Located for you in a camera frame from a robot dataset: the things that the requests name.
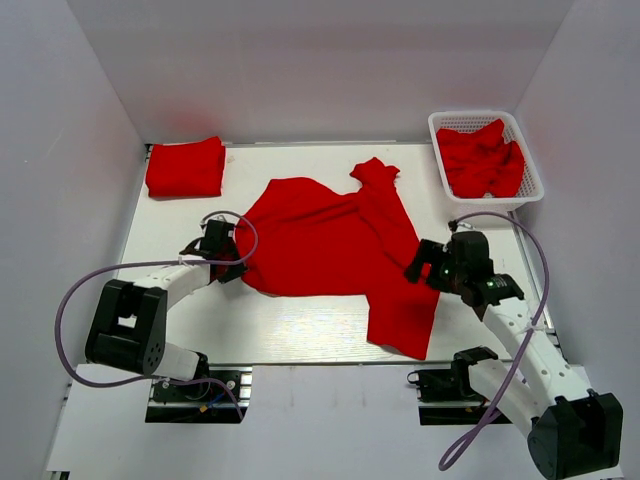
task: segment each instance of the crumpled red cloth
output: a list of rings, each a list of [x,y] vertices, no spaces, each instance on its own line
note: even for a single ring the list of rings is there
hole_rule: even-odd
[[[451,191],[461,198],[515,197],[524,174],[524,156],[515,141],[504,143],[500,119],[473,133],[448,128],[436,132]]]
[[[246,213],[258,231],[243,280],[283,296],[359,295],[369,302],[367,340],[426,357],[438,292],[403,276],[418,237],[398,197],[399,170],[377,158],[356,165],[358,192],[338,195],[309,178],[271,180]],[[236,229],[240,255],[251,230]]]
[[[218,137],[182,145],[154,145],[145,181],[149,196],[219,197],[225,147]]]

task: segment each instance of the tabletop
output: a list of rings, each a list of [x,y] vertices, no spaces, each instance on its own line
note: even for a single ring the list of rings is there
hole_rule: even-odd
[[[418,236],[448,241],[451,218],[431,145],[231,146],[220,197],[155,200],[142,186],[123,262],[177,259],[201,235],[204,215],[215,210],[245,213],[273,178],[309,177],[339,194],[355,192],[360,182],[349,173],[372,157],[400,169],[396,188]],[[511,226],[483,231],[496,271],[511,275],[525,297],[534,298]],[[133,280],[147,273],[126,270],[119,278]],[[216,282],[169,311],[167,341],[205,353],[218,364],[415,362],[367,342],[368,310],[363,295],[273,297],[241,281]],[[449,361],[455,352],[478,345],[508,358],[469,307],[442,294],[426,360]]]

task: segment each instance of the white plastic basket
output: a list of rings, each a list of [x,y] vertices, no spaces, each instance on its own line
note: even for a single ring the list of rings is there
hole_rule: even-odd
[[[447,174],[444,171],[444,164],[442,163],[442,156],[440,154],[436,132],[441,128],[450,128],[458,132],[471,133],[481,129],[498,118],[502,119],[504,122],[504,133],[502,136],[505,142],[511,142],[512,140],[518,142],[518,146],[524,156],[524,175],[522,176],[522,183],[520,184],[518,193],[515,197],[511,198],[495,198],[490,194],[487,194],[484,198],[456,197],[449,187]],[[529,153],[527,144],[524,141],[522,132],[518,128],[518,124],[516,123],[516,119],[513,118],[513,115],[510,115],[507,112],[493,110],[436,112],[429,116],[429,130],[431,132],[433,148],[438,162],[438,169],[440,170],[440,178],[442,179],[442,185],[447,195],[447,203],[449,204],[447,205],[447,214],[452,219],[459,217],[460,215],[479,212],[481,210],[507,213],[527,202],[536,202],[544,196],[544,188],[542,187],[540,176],[538,175],[538,171],[531,159],[531,154]]]

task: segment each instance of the folded red cloth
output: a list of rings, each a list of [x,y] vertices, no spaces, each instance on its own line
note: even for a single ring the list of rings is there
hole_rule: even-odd
[[[286,296],[358,295],[369,302],[367,339],[424,359],[438,292],[403,276],[418,248],[394,180],[399,170],[374,158],[351,176],[357,193],[338,195],[309,178],[271,180],[246,213],[259,244],[243,280]],[[251,230],[236,229],[240,255]]]
[[[518,143],[504,143],[500,119],[473,133],[441,128],[436,133],[451,191],[461,198],[514,197],[524,174]]]
[[[218,137],[183,145],[154,145],[146,183],[150,197],[219,197],[225,147]]]

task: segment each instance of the red cloth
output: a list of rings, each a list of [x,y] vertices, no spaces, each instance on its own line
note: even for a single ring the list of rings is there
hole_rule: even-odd
[[[369,302],[367,339],[424,359],[438,292],[403,276],[418,237],[396,193],[399,170],[377,158],[357,165],[357,193],[338,195],[309,178],[271,180],[246,217],[258,230],[243,280],[285,296],[358,295]],[[253,246],[236,229],[240,255]]]
[[[498,119],[473,133],[441,128],[436,133],[451,191],[461,198],[514,197],[524,174],[524,156],[513,141],[504,143]]]
[[[184,145],[154,145],[146,182],[150,197],[219,197],[225,147],[218,137]]]

